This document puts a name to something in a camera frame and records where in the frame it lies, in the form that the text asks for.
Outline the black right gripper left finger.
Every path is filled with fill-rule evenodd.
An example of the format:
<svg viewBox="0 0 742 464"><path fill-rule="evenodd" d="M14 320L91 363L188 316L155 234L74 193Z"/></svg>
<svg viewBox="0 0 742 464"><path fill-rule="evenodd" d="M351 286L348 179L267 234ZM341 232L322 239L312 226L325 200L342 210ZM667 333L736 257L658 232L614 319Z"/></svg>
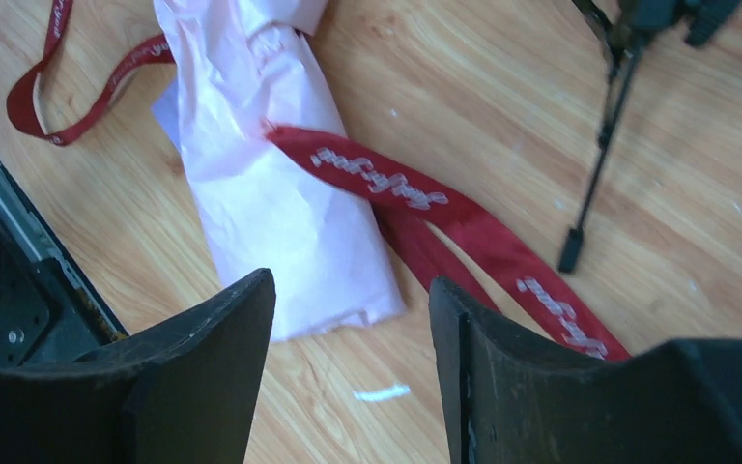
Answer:
<svg viewBox="0 0 742 464"><path fill-rule="evenodd" d="M73 362L0 368L0 463L241 463L270 343L258 269Z"/></svg>

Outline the dark red printed ribbon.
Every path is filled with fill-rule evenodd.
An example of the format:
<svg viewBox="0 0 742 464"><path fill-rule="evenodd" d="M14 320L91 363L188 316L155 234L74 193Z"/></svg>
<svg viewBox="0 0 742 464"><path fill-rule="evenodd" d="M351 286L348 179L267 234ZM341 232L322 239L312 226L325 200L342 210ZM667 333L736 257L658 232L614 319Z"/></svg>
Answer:
<svg viewBox="0 0 742 464"><path fill-rule="evenodd" d="M129 73L144 65L176 65L161 29L120 61L85 116L65 129L46 132L36 111L35 86L63 42L71 10L70 1L52 4L42 59L18 80L6 102L18 131L57 146L73 143L96 123ZM273 124L266 138L309 174L365 199L385 249L393 249L421 284L445 275L477 298L486 298L482 286L448 249L447 243L453 242L554 341L596 359L628 357L623 345L554 270L464 194L349 140L345 132Z"/></svg>

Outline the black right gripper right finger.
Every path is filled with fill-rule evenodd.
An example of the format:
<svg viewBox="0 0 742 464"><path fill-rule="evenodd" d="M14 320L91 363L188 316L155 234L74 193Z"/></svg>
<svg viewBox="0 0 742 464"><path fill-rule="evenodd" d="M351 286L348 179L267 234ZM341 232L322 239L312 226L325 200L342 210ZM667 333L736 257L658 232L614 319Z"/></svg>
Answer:
<svg viewBox="0 0 742 464"><path fill-rule="evenodd" d="M602 361L444 277L429 316L454 463L742 463L742 339Z"/></svg>

